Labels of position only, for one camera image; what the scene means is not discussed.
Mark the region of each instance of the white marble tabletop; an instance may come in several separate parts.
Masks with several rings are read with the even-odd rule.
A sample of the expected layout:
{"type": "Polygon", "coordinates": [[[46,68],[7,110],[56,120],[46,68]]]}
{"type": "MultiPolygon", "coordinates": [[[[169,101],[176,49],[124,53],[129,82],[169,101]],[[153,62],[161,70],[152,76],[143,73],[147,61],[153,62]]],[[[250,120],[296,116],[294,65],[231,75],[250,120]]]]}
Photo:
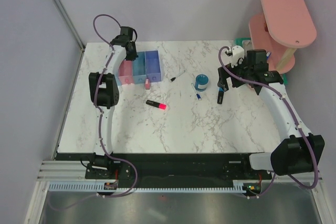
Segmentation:
{"type": "MultiPolygon", "coordinates": [[[[270,112],[247,86],[224,94],[217,104],[218,50],[230,41],[139,42],[137,51],[158,50],[162,82],[150,90],[142,84],[119,87],[120,100],[112,123],[113,151],[117,153],[235,153],[271,152],[280,143],[270,112]],[[174,82],[170,79],[186,70],[174,82]],[[191,87],[204,73],[209,86],[198,101],[191,87]],[[146,100],[167,104],[166,110],[146,100]]],[[[92,153],[96,142],[97,114],[90,100],[88,75],[101,71],[109,47],[88,43],[78,74],[59,153],[92,153]]]]}

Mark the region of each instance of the gray floor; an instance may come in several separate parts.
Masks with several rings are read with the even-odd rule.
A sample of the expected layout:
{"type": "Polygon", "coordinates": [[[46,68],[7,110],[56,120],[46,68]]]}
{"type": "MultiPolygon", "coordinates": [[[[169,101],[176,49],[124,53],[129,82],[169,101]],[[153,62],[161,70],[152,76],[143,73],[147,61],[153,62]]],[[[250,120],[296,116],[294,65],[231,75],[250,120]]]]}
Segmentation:
{"type": "MultiPolygon", "coordinates": [[[[48,193],[54,207],[87,195],[48,193]]],[[[46,224],[321,223],[311,192],[292,184],[274,184],[263,197],[251,200],[229,194],[134,193],[116,199],[95,197],[63,212],[45,209],[46,222],[41,223],[46,224]]]]}

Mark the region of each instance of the white wall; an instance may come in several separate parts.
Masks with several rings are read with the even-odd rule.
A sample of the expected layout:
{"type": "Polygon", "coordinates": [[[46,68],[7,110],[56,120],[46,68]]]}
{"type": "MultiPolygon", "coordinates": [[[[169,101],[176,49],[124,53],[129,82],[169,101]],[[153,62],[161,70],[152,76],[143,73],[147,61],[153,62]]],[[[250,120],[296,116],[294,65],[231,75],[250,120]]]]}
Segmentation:
{"type": "Polygon", "coordinates": [[[0,222],[23,223],[80,50],[51,0],[0,0],[0,222]]]}
{"type": "MultiPolygon", "coordinates": [[[[61,0],[84,42],[99,41],[93,18],[106,13],[138,31],[140,41],[222,40],[248,36],[260,0],[61,0]]],[[[107,38],[119,32],[106,18],[98,22],[107,38]]]]}
{"type": "Polygon", "coordinates": [[[326,142],[319,165],[336,207],[336,6],[335,0],[305,0],[318,32],[299,49],[288,73],[288,94],[305,124],[326,142]]]}

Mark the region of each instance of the pink eraser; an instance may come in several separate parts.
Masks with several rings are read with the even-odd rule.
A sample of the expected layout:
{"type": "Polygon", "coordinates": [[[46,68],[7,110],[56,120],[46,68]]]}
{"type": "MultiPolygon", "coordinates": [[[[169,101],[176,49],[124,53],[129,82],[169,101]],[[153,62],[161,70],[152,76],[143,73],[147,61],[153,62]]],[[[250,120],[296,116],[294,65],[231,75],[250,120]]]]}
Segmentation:
{"type": "Polygon", "coordinates": [[[145,81],[145,89],[149,89],[151,87],[151,84],[149,82],[149,79],[147,78],[145,81]]]}

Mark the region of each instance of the beige support leg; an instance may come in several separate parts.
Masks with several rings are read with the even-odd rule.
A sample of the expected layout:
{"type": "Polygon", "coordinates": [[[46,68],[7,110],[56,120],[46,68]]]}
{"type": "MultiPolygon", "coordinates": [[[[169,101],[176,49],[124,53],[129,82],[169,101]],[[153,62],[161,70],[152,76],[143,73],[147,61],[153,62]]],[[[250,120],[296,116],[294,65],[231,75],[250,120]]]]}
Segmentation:
{"type": "Polygon", "coordinates": [[[296,48],[287,48],[287,50],[283,53],[281,60],[279,60],[277,66],[275,69],[277,71],[280,71],[293,57],[294,52],[296,51],[296,48]]]}

